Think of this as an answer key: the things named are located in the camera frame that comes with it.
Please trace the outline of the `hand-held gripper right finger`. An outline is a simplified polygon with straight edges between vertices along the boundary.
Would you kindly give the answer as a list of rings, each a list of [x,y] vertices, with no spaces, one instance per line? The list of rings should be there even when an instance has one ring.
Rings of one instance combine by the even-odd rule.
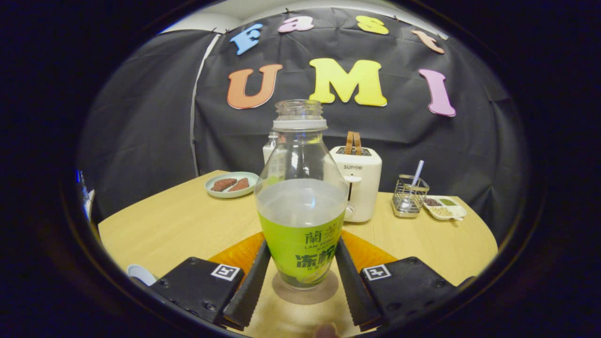
[[[361,331],[412,321],[460,290],[418,257],[397,259],[348,231],[341,234],[336,261]]]

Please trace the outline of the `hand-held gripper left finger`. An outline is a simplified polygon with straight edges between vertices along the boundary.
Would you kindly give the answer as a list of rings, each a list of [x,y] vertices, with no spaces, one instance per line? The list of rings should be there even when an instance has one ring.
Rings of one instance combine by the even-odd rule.
[[[258,232],[210,259],[189,257],[150,285],[159,297],[220,327],[250,325],[270,252]]]

